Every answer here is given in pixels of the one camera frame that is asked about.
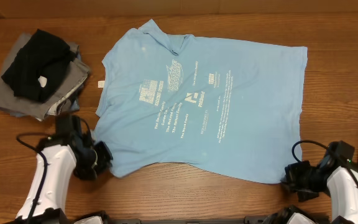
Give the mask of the light blue printed t-shirt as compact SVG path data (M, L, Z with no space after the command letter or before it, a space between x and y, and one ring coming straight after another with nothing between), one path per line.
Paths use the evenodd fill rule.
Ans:
M302 156L306 47L164 33L154 21L128 30L103 59L96 139L125 177L184 163L277 184Z

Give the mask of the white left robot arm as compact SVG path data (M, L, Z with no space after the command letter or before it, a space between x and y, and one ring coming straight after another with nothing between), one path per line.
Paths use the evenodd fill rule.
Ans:
M96 180L110 169L113 156L96 142L86 121L73 114L56 117L55 132L22 133L16 141L36 153L37 167L27 198L12 223L70 223L65 203L72 175Z

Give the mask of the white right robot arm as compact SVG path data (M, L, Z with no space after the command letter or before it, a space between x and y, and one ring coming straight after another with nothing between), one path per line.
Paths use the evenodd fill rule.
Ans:
M325 150L318 165L301 161L295 148L303 143L314 144ZM358 223L358 166L353 163L354 147L344 141L325 146L312 140L301 140L292 146L296 162L285 168L282 185L296 193L299 202L319 197L321 192L331 198L330 223Z

